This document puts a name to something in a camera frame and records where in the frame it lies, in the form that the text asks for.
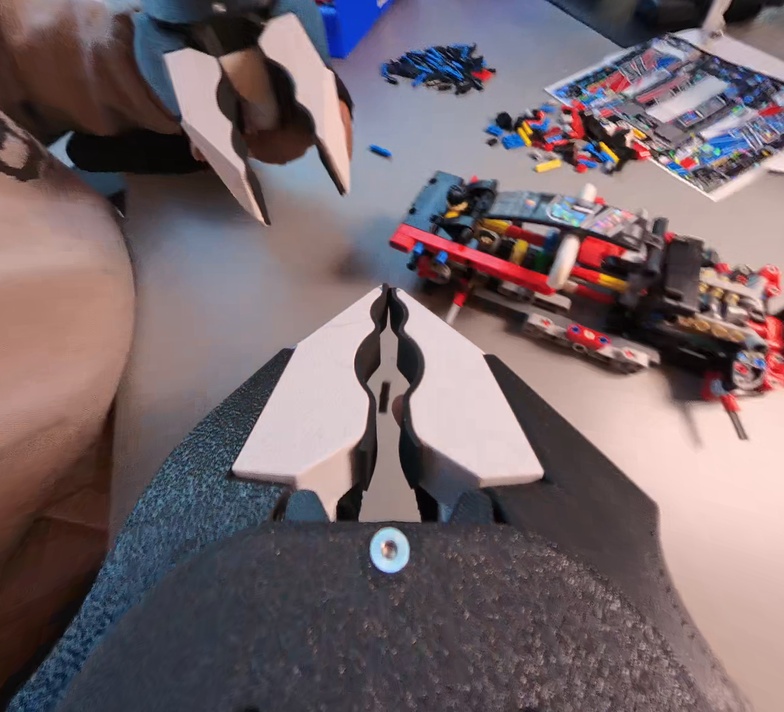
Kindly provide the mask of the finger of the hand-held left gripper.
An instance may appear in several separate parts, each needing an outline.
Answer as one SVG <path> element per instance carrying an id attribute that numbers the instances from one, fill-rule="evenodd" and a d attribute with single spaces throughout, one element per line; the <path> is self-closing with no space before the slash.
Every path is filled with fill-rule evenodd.
<path id="1" fill-rule="evenodd" d="M 335 74 L 294 13 L 268 20 L 258 46 L 275 93 L 303 118 L 332 183 L 348 195 L 350 156 Z"/>
<path id="2" fill-rule="evenodd" d="M 180 124 L 191 144 L 243 210 L 264 226 L 270 218 L 240 132 L 239 96 L 218 58 L 183 48 L 164 56 Z"/>

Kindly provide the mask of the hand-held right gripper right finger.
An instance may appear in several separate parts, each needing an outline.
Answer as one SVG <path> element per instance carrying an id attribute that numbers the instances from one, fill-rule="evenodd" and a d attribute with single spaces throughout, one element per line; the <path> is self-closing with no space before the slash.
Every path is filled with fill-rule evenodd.
<path id="1" fill-rule="evenodd" d="M 447 521 L 462 495 L 544 478 L 485 353 L 406 293 L 389 291 L 401 397 L 399 458 L 424 521 Z"/>

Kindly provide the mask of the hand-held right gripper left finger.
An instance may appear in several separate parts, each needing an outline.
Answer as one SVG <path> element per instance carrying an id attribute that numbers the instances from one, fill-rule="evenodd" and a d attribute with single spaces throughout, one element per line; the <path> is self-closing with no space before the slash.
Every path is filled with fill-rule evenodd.
<path id="1" fill-rule="evenodd" d="M 236 478 L 315 494 L 339 519 L 376 466 L 376 398 L 388 285 L 377 286 L 296 345 L 231 468 Z"/>

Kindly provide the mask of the lego car model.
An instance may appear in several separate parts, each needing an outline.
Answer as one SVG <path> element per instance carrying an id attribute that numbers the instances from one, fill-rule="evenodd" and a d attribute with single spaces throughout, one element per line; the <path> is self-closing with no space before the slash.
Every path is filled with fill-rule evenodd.
<path id="1" fill-rule="evenodd" d="M 777 266 L 731 265 L 701 238 L 576 194 L 501 191 L 437 172 L 390 237 L 426 283 L 452 286 L 452 324 L 472 296 L 503 306 L 521 332 L 620 374 L 662 363 L 695 373 L 739 439 L 740 400 L 782 389 Z"/>

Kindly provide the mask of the person's left forearm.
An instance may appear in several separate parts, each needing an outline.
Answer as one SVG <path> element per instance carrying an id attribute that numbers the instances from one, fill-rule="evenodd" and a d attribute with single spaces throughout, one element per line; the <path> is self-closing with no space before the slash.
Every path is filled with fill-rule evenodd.
<path id="1" fill-rule="evenodd" d="M 142 78 L 132 11 L 105 0 L 1 0 L 1 110 L 48 145 L 67 132 L 179 134 Z"/>

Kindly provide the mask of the pile of black blue pins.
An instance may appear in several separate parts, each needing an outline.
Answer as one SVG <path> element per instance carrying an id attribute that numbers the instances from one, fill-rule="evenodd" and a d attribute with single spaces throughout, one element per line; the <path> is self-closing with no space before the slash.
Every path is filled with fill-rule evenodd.
<path id="1" fill-rule="evenodd" d="M 439 93 L 462 97 L 474 90 L 482 91 L 496 74 L 477 45 L 453 42 L 410 50 L 383 62 L 379 74 L 390 85 L 407 82 L 412 88 L 430 88 Z"/>

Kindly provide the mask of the pile of mixed coloured pieces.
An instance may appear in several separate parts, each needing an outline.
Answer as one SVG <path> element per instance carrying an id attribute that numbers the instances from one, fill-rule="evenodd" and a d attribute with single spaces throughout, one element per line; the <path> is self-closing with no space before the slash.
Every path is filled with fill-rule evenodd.
<path id="1" fill-rule="evenodd" d="M 613 175 L 630 162 L 652 159 L 649 137 L 611 109 L 580 102 L 545 103 L 514 116 L 501 111 L 484 128 L 485 143 L 507 151 L 526 149 L 536 173 L 570 166 L 578 174 Z"/>

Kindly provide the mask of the holographic sticker sheet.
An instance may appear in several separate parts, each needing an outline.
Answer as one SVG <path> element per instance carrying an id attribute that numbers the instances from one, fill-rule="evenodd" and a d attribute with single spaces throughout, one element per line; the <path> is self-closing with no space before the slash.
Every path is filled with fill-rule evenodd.
<path id="1" fill-rule="evenodd" d="M 714 201 L 782 175 L 782 62 L 735 40 L 709 51 L 696 30 L 666 34 L 544 91 L 635 130 L 652 162 Z"/>

